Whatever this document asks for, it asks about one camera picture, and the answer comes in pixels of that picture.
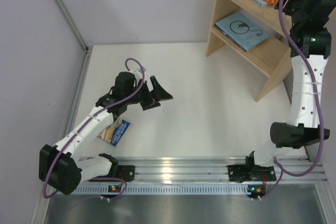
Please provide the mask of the light blue swan book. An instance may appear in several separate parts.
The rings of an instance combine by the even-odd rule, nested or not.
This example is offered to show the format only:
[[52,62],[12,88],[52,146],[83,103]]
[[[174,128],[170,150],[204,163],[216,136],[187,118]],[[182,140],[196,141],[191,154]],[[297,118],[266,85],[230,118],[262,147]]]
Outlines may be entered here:
[[250,51],[270,37],[270,34],[247,18],[235,12],[215,23]]

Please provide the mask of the dark purple galaxy book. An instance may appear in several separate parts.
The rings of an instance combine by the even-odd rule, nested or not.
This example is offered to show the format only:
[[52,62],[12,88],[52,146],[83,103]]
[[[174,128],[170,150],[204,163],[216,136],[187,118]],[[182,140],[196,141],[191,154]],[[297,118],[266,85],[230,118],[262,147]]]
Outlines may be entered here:
[[220,27],[218,27],[217,25],[214,25],[214,27],[220,32],[222,33],[225,37],[227,37],[230,41],[232,41],[234,44],[236,44],[240,49],[242,49],[244,52],[247,52],[247,49],[240,43],[238,42],[234,37],[232,37],[231,35],[229,35],[227,32],[225,32],[224,30],[222,30]]

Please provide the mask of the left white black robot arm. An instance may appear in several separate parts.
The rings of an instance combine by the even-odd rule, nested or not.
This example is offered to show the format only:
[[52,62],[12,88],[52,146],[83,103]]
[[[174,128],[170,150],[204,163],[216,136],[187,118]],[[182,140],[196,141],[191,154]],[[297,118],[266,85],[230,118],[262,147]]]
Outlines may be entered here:
[[64,195],[71,194],[87,180],[118,179],[118,160],[109,154],[81,159],[81,153],[108,126],[112,125],[129,105],[139,104],[143,110],[159,107],[172,100],[155,76],[150,77],[152,90],[138,73],[121,72],[110,91],[100,97],[89,115],[66,137],[39,153],[39,179]]

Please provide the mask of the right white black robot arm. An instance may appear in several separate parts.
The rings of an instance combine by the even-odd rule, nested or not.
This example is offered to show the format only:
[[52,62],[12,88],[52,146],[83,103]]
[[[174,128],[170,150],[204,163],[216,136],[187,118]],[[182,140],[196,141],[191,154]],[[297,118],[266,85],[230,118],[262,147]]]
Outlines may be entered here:
[[275,180],[277,157],[304,146],[318,144],[315,162],[320,160],[324,141],[330,135],[324,126],[320,100],[332,42],[326,23],[334,9],[335,0],[279,0],[280,23],[285,15],[291,18],[290,30],[284,30],[293,70],[291,109],[287,122],[273,123],[270,140],[246,157],[246,178],[266,176]]

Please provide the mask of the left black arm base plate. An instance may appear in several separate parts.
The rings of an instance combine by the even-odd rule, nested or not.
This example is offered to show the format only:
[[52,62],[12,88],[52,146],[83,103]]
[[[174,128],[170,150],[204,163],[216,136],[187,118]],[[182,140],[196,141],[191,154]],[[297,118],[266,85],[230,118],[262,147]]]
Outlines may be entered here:
[[120,179],[125,182],[131,182],[134,180],[135,176],[135,166],[133,165],[112,165],[109,173],[104,176],[98,176],[96,178],[90,179],[90,182],[118,182]]

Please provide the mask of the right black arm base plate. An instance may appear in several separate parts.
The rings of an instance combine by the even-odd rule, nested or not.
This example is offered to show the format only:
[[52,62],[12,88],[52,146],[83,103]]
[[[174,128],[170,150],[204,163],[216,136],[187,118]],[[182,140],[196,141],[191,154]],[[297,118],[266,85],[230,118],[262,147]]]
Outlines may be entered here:
[[267,182],[274,182],[277,180],[273,166],[228,165],[227,168],[230,182],[262,182],[263,179]]

